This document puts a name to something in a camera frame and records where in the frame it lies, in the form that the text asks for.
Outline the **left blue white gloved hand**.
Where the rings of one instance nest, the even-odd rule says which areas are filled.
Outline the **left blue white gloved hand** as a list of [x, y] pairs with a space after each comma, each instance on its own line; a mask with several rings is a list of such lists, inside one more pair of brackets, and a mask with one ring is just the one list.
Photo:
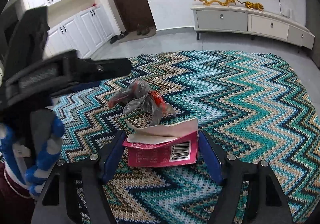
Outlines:
[[45, 182], [60, 157], [62, 137], [65, 128], [52, 110], [43, 109], [31, 113], [33, 137], [43, 143], [35, 145], [35, 164], [27, 168], [25, 159], [31, 155], [30, 149], [15, 140], [13, 130], [1, 124], [1, 153], [5, 162], [1, 164], [1, 192], [24, 199], [40, 195]]

